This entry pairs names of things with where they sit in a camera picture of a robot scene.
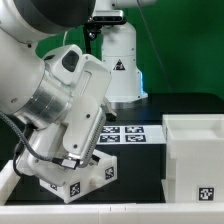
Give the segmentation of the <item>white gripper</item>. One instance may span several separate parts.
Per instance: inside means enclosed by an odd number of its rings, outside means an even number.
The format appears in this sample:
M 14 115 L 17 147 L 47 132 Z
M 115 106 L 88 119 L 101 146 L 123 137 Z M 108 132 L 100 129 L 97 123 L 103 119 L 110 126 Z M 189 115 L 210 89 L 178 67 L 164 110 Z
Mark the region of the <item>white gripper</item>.
M 68 59 L 43 63 L 26 104 L 16 113 L 32 126 L 16 168 L 56 186 L 68 184 L 89 164 L 106 121 L 103 106 L 111 80 L 104 64 L 89 54 L 79 56 L 72 70 L 65 67 Z

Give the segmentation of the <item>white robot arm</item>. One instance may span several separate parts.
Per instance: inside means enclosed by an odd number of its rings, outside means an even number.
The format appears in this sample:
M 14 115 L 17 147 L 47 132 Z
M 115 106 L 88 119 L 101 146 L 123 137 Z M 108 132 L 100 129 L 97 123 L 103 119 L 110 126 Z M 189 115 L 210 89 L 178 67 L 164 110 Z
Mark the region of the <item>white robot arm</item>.
M 127 7 L 156 0 L 0 0 L 0 119 L 19 119 L 15 170 L 56 186 L 86 167 L 106 121 L 112 75 L 104 62 L 75 44 L 44 57 L 38 43 L 79 26 L 121 25 Z

